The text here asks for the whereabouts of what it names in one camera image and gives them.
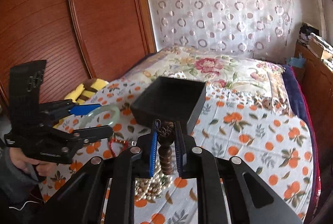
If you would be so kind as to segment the person's left hand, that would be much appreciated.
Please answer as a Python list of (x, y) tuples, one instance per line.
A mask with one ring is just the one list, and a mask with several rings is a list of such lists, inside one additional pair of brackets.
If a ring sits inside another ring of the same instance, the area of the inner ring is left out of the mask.
[(48, 177), (52, 175), (56, 168), (56, 163), (50, 163), (45, 161), (39, 161), (36, 159), (31, 159), (26, 157), (20, 148), (9, 148), (10, 159), (18, 169), (21, 169), (25, 173), (29, 173), (28, 166), (35, 165), (36, 171), (39, 176)]

